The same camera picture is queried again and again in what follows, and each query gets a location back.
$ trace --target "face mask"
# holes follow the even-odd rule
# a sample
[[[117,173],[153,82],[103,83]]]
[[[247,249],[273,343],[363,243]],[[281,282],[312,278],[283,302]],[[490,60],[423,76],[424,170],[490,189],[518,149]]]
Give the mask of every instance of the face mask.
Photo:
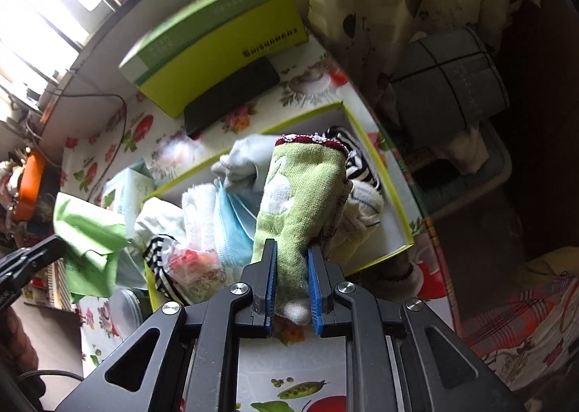
[[[224,268],[246,266],[251,262],[255,216],[237,195],[225,191],[218,183],[213,226],[215,248]]]

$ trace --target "green sock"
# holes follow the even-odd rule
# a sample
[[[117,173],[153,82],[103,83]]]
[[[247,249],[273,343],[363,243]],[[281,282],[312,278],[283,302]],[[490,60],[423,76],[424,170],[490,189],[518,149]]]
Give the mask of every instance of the green sock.
[[[278,139],[271,157],[251,261],[261,260],[266,239],[276,239],[276,312],[295,323],[310,320],[303,307],[309,306],[303,302],[308,298],[306,249],[317,237],[322,253],[328,253],[351,189],[346,157],[338,141],[294,134]]]

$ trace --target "silver screw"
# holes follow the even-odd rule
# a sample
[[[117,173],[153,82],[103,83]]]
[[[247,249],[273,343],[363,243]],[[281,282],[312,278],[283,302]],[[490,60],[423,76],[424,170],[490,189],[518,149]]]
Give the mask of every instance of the silver screw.
[[[338,283],[336,288],[338,288],[340,293],[349,294],[356,290],[356,285],[354,283],[350,283],[349,281],[343,281]]]
[[[424,301],[418,298],[410,298],[406,301],[406,307],[411,311],[422,311],[424,308]]]
[[[162,307],[163,314],[167,314],[168,316],[178,313],[180,309],[181,305],[175,301],[166,302]]]
[[[250,290],[250,287],[247,286],[245,283],[235,283],[233,285],[231,285],[231,288],[229,288],[229,290],[235,294],[235,295],[241,295],[241,294],[245,294],[247,291]]]

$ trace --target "black cable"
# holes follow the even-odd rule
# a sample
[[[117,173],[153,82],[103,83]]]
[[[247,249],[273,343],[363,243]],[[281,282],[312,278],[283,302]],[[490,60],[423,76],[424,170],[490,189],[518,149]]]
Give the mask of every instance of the black cable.
[[[81,93],[81,94],[65,94],[65,93],[54,93],[54,92],[49,92],[48,90],[45,90],[46,93],[49,93],[51,95],[54,95],[55,97],[65,97],[65,98],[83,98],[83,97],[116,97],[118,99],[120,99],[120,101],[123,102],[123,106],[124,106],[124,120],[123,120],[123,132],[121,133],[121,139],[119,140],[119,144],[117,146],[117,149],[115,150],[115,153],[112,156],[112,159],[109,161],[108,165],[105,167],[104,172],[102,172],[100,178],[97,180],[97,182],[94,184],[94,186],[92,187],[92,189],[89,192],[89,196],[87,197],[86,201],[90,202],[90,197],[93,196],[93,192],[94,189],[98,186],[98,184],[101,182],[101,180],[103,179],[103,177],[106,175],[106,172],[108,172],[108,169],[111,168],[112,163],[115,161],[115,158],[117,157],[117,154],[119,153],[119,149],[121,148],[121,144],[123,143],[123,137],[124,134],[127,130],[127,113],[128,113],[128,108],[127,108],[127,102],[124,100],[123,97],[121,97],[120,95],[117,95],[116,93]]]
[[[18,378],[16,378],[16,382],[22,382],[25,379],[33,378],[35,376],[66,376],[72,379],[76,379],[77,381],[83,381],[84,378],[78,374],[71,373],[70,371],[63,371],[63,370],[35,370],[35,371],[27,371],[26,373],[22,373]]]

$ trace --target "blue gripper pad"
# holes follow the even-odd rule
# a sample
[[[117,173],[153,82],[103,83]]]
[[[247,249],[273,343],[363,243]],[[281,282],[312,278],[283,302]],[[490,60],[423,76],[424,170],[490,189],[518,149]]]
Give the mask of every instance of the blue gripper pad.
[[[322,333],[323,327],[322,298],[318,277],[316,276],[316,268],[312,260],[312,251],[310,249],[308,249],[308,292],[310,295],[310,307],[312,309],[312,324],[316,330],[316,335],[319,336]]]
[[[276,308],[276,287],[277,287],[277,250],[271,255],[271,266],[269,268],[269,279],[267,280],[267,291],[265,295],[266,306],[266,328],[269,334],[273,328],[273,312]]]

